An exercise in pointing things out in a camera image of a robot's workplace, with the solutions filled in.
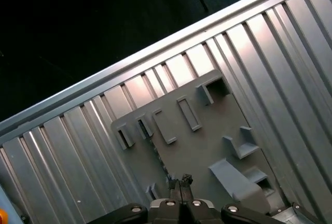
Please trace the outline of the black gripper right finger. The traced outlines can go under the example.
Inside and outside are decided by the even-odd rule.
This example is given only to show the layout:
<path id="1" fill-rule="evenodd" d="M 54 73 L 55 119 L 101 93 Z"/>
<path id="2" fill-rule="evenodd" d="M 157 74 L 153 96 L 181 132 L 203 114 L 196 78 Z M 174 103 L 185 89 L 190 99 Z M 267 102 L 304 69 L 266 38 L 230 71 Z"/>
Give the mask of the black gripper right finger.
<path id="1" fill-rule="evenodd" d="M 227 204 L 220 211 L 209 207 L 204 200 L 195 199 L 191 191 L 192 176 L 182 177 L 184 223 L 275 223 L 275 219 L 240 204 Z"/>

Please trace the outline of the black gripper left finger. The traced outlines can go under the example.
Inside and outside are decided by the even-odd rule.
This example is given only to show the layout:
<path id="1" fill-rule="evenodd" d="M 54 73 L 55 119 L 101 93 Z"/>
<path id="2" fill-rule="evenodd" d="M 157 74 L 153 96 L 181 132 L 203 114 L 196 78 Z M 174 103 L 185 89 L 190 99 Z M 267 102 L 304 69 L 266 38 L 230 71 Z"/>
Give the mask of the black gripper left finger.
<path id="1" fill-rule="evenodd" d="M 179 223 L 182 208 L 182 182 L 169 182 L 168 199 L 151 202 L 150 208 L 138 203 L 130 203 L 102 217 L 100 223 Z"/>

